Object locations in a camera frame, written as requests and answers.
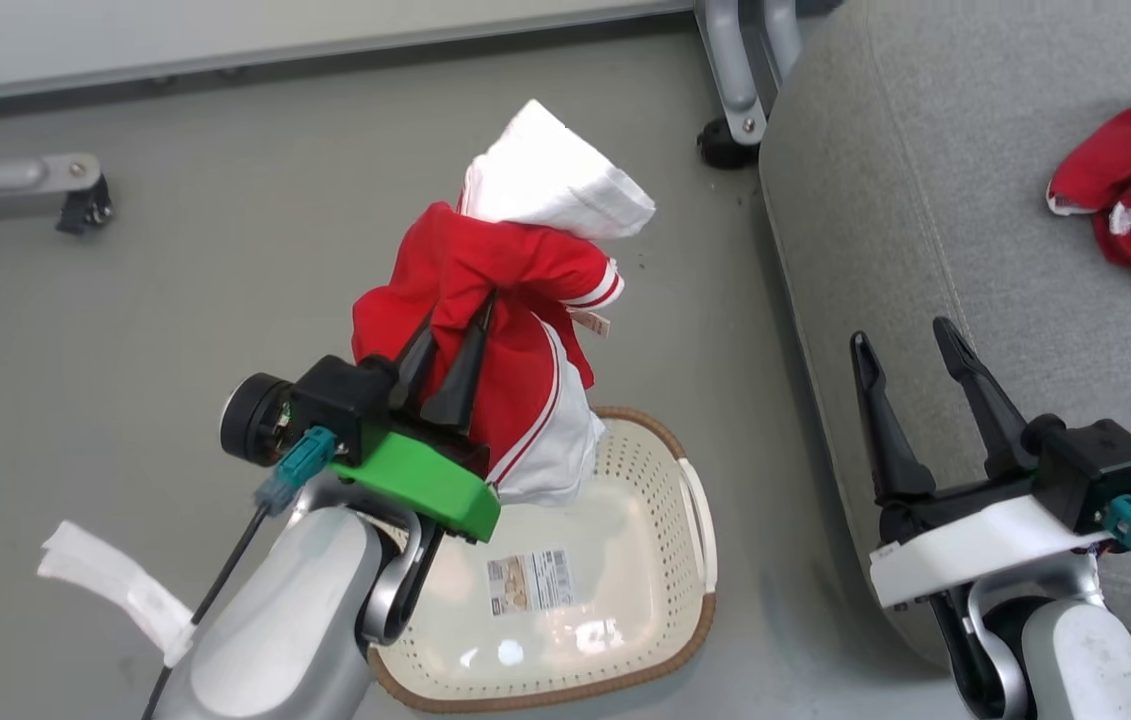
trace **green bracket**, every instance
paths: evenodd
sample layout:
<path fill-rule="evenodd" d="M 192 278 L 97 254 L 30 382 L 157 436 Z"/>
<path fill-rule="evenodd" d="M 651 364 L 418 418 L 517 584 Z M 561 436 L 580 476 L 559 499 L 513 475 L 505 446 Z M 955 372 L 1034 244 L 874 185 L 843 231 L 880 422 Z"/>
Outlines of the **green bracket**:
<path fill-rule="evenodd" d="M 481 477 L 416 439 L 387 433 L 359 468 L 331 462 L 329 469 L 437 520 L 450 532 L 482 543 L 493 536 L 501 510 L 495 493 Z"/>

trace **gray couch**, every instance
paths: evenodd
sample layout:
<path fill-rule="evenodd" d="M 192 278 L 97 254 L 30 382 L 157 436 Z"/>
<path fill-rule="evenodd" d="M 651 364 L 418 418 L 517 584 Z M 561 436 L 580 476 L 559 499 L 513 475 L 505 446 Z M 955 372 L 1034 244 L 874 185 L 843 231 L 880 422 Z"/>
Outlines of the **gray couch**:
<path fill-rule="evenodd" d="M 786 287 L 854 541 L 877 547 L 849 336 L 867 331 L 940 486 L 981 478 L 932 337 L 961 326 L 1027 418 L 1131 430 L 1131 270 L 1055 218 L 1060 161 L 1131 105 L 1131 0 L 858 0 L 818 29 L 761 150 Z M 1131 626 L 1131 555 L 1103 562 Z M 944 662 L 929 611 L 890 611 Z"/>

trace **laundry basket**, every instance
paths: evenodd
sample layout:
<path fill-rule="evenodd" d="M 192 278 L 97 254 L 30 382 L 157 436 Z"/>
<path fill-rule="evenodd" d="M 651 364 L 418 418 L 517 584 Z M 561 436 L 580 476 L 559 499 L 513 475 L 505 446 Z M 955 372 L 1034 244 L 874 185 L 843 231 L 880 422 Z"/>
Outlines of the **laundry basket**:
<path fill-rule="evenodd" d="M 610 433 L 575 503 L 506 506 L 491 543 L 442 544 L 400 641 L 369 651 L 396 700 L 555 705 L 661 678 L 702 645 L 716 609 L 702 484 L 651 416 L 597 414 Z"/>

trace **sticker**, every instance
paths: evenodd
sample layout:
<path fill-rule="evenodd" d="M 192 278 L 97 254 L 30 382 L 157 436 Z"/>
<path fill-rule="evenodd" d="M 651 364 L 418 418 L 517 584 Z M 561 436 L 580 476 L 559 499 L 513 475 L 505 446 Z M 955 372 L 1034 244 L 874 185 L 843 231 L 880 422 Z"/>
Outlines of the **sticker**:
<path fill-rule="evenodd" d="M 564 550 L 530 552 L 487 562 L 489 609 L 493 615 L 552 610 L 575 602 Z"/>
<path fill-rule="evenodd" d="M 602 315 L 592 313 L 590 310 L 570 310 L 569 316 L 575 319 L 575 322 L 589 329 L 594 333 L 601 337 L 610 337 L 610 321 Z"/>

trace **basket handle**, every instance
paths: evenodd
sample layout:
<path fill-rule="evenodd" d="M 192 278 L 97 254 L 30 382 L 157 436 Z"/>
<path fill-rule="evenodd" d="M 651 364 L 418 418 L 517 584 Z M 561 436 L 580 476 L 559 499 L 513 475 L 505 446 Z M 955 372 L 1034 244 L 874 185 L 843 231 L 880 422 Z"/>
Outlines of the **basket handle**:
<path fill-rule="evenodd" d="M 707 592 L 716 592 L 716 528 L 713 527 L 713 512 L 707 506 L 707 493 L 698 479 L 698 471 L 684 457 L 680 465 L 680 480 L 689 492 L 689 506 L 694 511 L 694 524 L 698 530 L 698 543 L 694 552 L 698 555 L 699 576 Z"/>

